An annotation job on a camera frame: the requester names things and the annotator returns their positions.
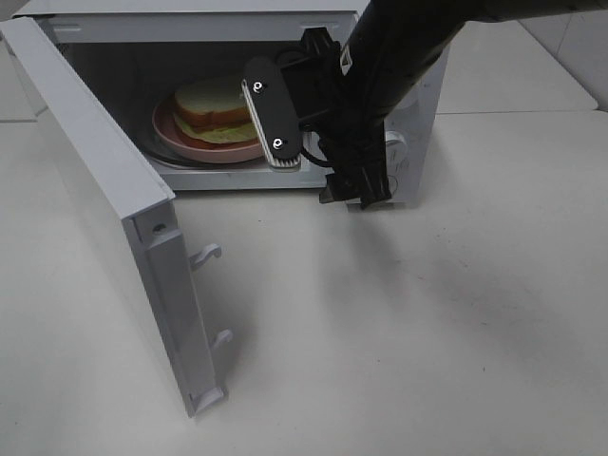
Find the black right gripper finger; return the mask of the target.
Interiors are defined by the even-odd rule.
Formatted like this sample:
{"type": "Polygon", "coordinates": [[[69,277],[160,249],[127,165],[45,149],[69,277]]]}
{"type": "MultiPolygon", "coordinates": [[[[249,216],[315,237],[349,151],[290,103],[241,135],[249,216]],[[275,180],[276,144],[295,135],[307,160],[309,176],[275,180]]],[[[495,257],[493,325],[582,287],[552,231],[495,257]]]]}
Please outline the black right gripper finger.
{"type": "Polygon", "coordinates": [[[391,198],[390,182],[387,176],[365,176],[360,194],[361,209],[367,209],[376,203],[385,202],[391,198]]]}
{"type": "Polygon", "coordinates": [[[325,176],[326,184],[319,193],[318,200],[321,204],[353,200],[356,198],[356,187],[346,178],[331,173],[325,176]]]}

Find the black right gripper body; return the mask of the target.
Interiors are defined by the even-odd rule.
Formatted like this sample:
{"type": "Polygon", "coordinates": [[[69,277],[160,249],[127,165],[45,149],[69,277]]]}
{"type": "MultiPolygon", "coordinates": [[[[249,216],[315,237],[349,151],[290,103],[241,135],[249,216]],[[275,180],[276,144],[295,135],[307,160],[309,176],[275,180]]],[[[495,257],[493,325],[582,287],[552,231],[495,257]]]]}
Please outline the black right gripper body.
{"type": "Polygon", "coordinates": [[[332,170],[329,186],[344,190],[386,190],[385,130],[382,121],[364,118],[348,91],[340,67],[341,46],[326,28],[307,28],[295,47],[297,55],[281,62],[298,126],[318,136],[319,159],[305,150],[304,157],[332,170]]]}

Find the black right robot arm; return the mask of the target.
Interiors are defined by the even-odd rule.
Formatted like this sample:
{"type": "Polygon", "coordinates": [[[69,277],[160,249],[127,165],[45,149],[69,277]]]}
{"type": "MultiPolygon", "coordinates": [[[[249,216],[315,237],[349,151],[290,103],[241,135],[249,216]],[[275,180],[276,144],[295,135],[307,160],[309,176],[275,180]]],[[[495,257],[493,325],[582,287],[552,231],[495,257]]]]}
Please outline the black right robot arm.
{"type": "Polygon", "coordinates": [[[265,136],[267,161],[292,169],[302,158],[331,169],[322,203],[358,199],[362,207],[410,200],[426,150],[404,165],[388,158],[386,118],[416,87],[469,21],[501,23],[573,11],[604,1],[372,1],[339,46],[324,28],[306,30],[300,59],[276,70],[284,125],[265,136]]]}

